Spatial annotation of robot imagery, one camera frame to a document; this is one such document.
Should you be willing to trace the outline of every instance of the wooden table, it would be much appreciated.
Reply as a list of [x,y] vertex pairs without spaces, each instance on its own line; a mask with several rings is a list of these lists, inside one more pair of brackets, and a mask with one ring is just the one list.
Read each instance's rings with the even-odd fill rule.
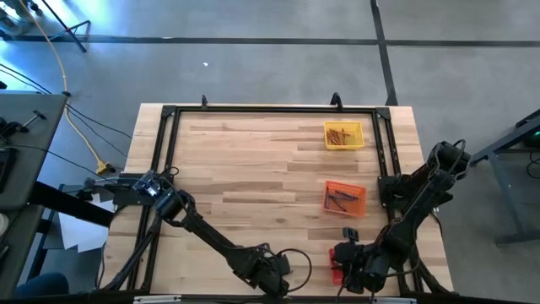
[[[125,172],[144,173],[150,167],[162,104],[142,104]],[[392,125],[403,173],[424,163],[411,107],[391,108]],[[325,148],[323,123],[362,122],[365,147],[355,151]],[[387,136],[381,128],[389,160]],[[168,145],[170,125],[165,133]],[[159,168],[163,168],[163,148]],[[343,242],[342,228],[359,230],[363,243],[372,242],[386,213],[376,188],[380,175],[371,118],[359,114],[198,113],[181,114],[173,166],[180,168],[175,186],[191,193],[205,220],[235,244],[270,243],[274,252],[287,247],[305,251],[313,262],[310,282],[294,295],[335,296],[328,249]],[[392,166],[388,168],[393,174]],[[327,180],[367,189],[364,218],[323,212]],[[105,249],[108,283],[133,250],[140,207],[124,209],[114,220]],[[418,230],[418,248],[425,264],[452,290],[438,225],[427,218]],[[308,266],[299,254],[289,254],[291,287],[306,277]],[[142,281],[146,256],[139,269]],[[196,236],[163,224],[154,268],[152,293],[256,295],[238,280],[218,253]],[[387,280],[380,296],[398,295],[397,279]]]

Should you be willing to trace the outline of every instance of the orange bin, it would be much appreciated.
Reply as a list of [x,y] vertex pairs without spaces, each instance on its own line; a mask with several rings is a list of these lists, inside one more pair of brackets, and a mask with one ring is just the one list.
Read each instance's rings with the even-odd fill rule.
[[338,214],[362,217],[365,215],[365,188],[327,181],[322,208]]

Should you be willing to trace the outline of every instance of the white paper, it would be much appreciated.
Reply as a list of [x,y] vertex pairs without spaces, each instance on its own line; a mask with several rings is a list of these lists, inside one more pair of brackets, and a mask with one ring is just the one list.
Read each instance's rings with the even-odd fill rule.
[[[92,194],[91,203],[109,210],[110,212],[113,210],[112,201],[101,203],[100,195],[98,193]],[[109,233],[109,230],[103,226],[92,224],[85,220],[79,220],[71,215],[60,213],[58,214],[58,217],[60,220],[64,249],[69,249],[76,245],[82,245],[83,250],[79,248],[79,252],[94,249],[96,248],[95,244],[100,243],[104,235],[106,240]]]

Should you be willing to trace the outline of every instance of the gray floor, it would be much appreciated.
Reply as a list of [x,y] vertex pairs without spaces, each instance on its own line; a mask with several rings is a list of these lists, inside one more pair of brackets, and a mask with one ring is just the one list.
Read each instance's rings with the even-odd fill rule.
[[[161,0],[51,1],[68,24],[91,19],[92,35],[185,37],[374,38],[368,0]],[[540,3],[533,0],[380,0],[386,37],[431,40],[538,40]],[[46,14],[48,34],[60,27]],[[245,46],[92,44],[82,54],[57,43],[72,104],[87,115],[130,133],[141,102],[326,104],[338,91],[346,104],[383,105],[381,61],[375,46]],[[476,152],[535,111],[540,102],[537,48],[390,47],[400,105],[414,109],[427,155],[441,140],[467,140]],[[0,41],[4,64],[49,90],[62,90],[62,76],[47,44]],[[30,88],[1,75],[14,90]],[[88,132],[101,156],[122,167],[125,160]],[[100,132],[122,150],[122,136]],[[62,121],[51,150],[94,168],[78,135]],[[537,181],[525,174],[526,156],[505,165],[516,200],[532,225],[540,216]],[[40,179],[52,186],[79,183],[84,171],[47,157]],[[441,207],[445,249],[456,291],[513,301],[540,302],[540,243],[497,248],[493,239],[514,232],[485,163],[473,168]],[[71,292],[93,284],[99,254],[52,252],[44,271],[60,269]]]

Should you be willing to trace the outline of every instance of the red part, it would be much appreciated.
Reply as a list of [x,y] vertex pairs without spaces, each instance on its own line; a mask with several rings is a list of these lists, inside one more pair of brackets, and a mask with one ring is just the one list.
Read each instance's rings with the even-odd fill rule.
[[341,285],[343,280],[343,271],[341,270],[341,265],[334,261],[334,248],[328,250],[328,256],[330,257],[330,267],[332,270],[332,283],[334,285]]

